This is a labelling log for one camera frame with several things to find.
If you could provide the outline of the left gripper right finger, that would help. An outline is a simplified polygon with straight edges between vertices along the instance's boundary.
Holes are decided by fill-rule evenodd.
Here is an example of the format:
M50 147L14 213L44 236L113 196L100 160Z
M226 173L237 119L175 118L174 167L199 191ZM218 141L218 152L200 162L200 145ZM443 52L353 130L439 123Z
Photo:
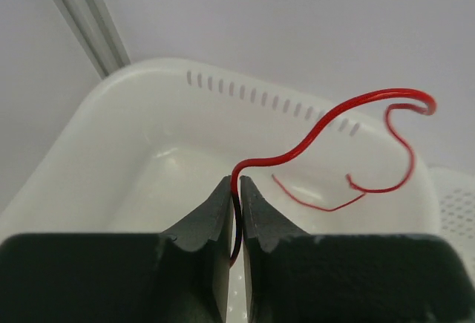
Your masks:
M309 234L241 180L250 322L472 322L474 286L425 234Z

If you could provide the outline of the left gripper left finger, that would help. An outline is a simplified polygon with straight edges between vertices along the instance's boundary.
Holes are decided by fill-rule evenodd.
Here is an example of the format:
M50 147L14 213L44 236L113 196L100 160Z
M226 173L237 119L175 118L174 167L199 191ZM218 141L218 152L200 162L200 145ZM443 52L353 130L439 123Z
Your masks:
M22 233L1 243L3 322L224 322L230 179L163 232Z

